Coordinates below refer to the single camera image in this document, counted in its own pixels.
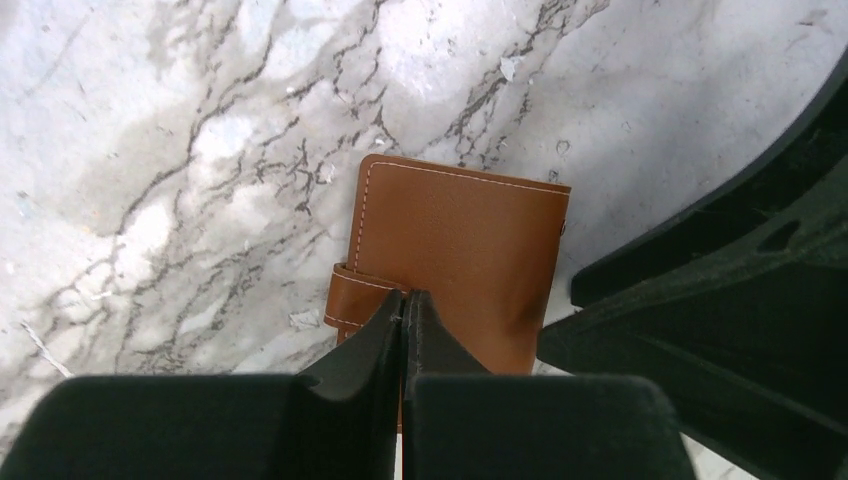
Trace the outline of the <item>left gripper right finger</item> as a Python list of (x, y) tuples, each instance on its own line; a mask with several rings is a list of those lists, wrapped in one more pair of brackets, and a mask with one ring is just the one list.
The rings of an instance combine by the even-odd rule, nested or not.
[(407, 479), (691, 479), (670, 400), (617, 375), (495, 375), (431, 295), (404, 303)]

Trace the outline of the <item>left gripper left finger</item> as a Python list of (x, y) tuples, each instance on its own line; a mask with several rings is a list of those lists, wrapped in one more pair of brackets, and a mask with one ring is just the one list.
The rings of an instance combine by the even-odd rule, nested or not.
[(390, 479), (400, 393), (390, 292), (299, 374), (82, 376), (34, 408), (5, 479)]

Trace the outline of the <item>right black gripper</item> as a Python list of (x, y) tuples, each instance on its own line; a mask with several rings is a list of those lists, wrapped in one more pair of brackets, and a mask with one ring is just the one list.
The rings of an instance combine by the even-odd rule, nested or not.
[(647, 378), (762, 479), (847, 475), (847, 62), (739, 174), (580, 270), (539, 359)]

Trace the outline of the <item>brown leather card holder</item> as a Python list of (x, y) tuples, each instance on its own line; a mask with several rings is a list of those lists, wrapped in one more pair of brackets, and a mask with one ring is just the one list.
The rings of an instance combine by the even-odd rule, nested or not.
[(571, 190), (399, 156), (360, 163), (346, 258), (324, 320), (352, 337), (393, 290), (428, 291), (487, 370), (527, 374), (552, 289)]

